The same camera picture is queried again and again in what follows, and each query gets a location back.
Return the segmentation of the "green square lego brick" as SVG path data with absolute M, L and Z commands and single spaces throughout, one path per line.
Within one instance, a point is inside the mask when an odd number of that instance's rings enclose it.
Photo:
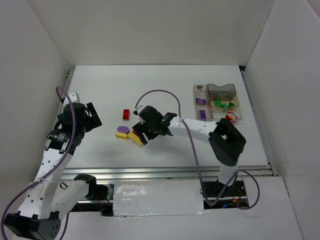
M 215 100 L 214 101 L 214 105 L 221 108 L 222 107 L 222 102 L 220 100 Z

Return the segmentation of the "long yellow lego plate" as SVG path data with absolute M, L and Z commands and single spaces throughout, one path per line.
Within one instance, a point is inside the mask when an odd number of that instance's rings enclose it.
M 133 141 L 137 146 L 139 147 L 142 147 L 144 144 L 141 142 L 140 138 L 134 134 L 132 131 L 130 131 L 128 134 L 127 134 L 127 137 Z

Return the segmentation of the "red rectangular lego brick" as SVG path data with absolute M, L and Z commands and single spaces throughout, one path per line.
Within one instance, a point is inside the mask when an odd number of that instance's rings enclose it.
M 130 119 L 130 110 L 129 109 L 123 110 L 122 119 L 124 121 L 128 121 Z

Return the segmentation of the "small green lego brick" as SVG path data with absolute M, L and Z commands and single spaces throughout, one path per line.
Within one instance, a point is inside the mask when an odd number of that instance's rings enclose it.
M 224 104 L 222 104 L 221 107 L 222 107 L 223 109 L 227 109 L 228 106 L 227 106 L 227 104 L 224 103 Z

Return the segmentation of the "purple lego brick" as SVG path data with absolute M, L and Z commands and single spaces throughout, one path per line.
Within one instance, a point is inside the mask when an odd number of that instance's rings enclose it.
M 206 118 L 207 118 L 206 111 L 203 110 L 203 109 L 199 110 L 199 112 L 198 112 L 198 117 L 199 117 L 200 119 L 206 119 Z
M 205 106 L 207 104 L 207 100 L 203 98 L 196 98 L 195 102 L 197 105 Z

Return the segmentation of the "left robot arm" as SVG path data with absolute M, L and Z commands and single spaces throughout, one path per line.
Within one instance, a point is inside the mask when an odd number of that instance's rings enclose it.
M 27 190 L 17 212 L 4 212 L 1 226 L 30 240 L 54 240 L 62 219 L 81 199 L 97 200 L 101 186 L 94 176 L 78 174 L 59 197 L 55 197 L 61 177 L 85 133 L 102 126 L 89 102 L 67 104 L 58 116 L 53 130 L 47 135 L 40 168 Z

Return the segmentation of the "purple round lego piece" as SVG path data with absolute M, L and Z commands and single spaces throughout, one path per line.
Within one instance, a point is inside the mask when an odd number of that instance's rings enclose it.
M 130 129 L 127 126 L 122 125 L 117 128 L 117 131 L 119 133 L 128 134 L 130 132 Z

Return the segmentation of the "red round flower lego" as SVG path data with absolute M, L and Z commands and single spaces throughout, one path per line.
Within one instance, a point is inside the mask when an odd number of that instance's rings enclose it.
M 228 112 L 225 116 L 227 120 L 235 124 L 238 121 L 238 116 L 233 112 Z

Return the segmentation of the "light green lego brick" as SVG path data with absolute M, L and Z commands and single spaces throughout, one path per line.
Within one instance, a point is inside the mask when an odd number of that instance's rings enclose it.
M 235 104 L 233 103 L 233 102 L 229 102 L 229 104 L 228 104 L 228 108 L 232 108 L 232 107 L 234 107 L 235 106 Z

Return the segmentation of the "yellow curved lego piece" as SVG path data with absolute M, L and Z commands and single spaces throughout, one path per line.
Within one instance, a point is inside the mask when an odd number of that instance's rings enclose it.
M 126 133 L 123 133 L 123 132 L 117 132 L 115 134 L 115 137 L 116 138 L 119 138 L 119 139 L 125 139 L 127 140 L 128 139 L 128 135 Z

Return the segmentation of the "aluminium rail frame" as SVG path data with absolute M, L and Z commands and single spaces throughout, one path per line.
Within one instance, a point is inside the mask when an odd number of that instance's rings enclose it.
M 86 134 L 62 179 L 82 173 L 101 181 L 196 178 L 186 137 L 159 136 L 139 147 L 115 133 L 118 126 L 137 123 L 134 115 L 122 119 L 123 110 L 132 110 L 137 101 L 163 114 L 177 112 L 180 102 L 182 115 L 195 118 L 193 87 L 208 83 L 235 85 L 243 116 L 236 126 L 247 141 L 240 168 L 256 177 L 273 176 L 237 65 L 79 65 L 69 70 L 66 89 L 77 92 L 84 103 L 93 102 L 102 126 Z

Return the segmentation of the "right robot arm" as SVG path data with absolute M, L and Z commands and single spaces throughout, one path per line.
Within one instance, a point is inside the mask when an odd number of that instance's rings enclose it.
M 200 174 L 194 140 L 209 144 L 220 162 L 217 182 L 222 193 L 226 194 L 234 185 L 238 174 L 238 159 L 243 153 L 246 139 L 228 119 L 201 121 L 183 118 L 172 112 L 162 115 L 149 105 L 141 110 L 135 109 L 133 114 L 138 116 L 139 122 L 132 128 L 143 145 L 158 136 L 189 138 L 197 171 Z

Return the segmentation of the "clear divided container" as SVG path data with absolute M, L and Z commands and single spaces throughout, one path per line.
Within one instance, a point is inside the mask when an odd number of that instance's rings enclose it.
M 197 120 L 218 122 L 225 118 L 236 125 L 243 119 L 234 84 L 195 84 L 193 100 Z

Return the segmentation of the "white tape sheet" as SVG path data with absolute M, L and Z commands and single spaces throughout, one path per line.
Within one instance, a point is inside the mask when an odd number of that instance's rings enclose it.
M 203 214 L 198 180 L 118 181 L 113 214 L 117 217 L 184 216 Z

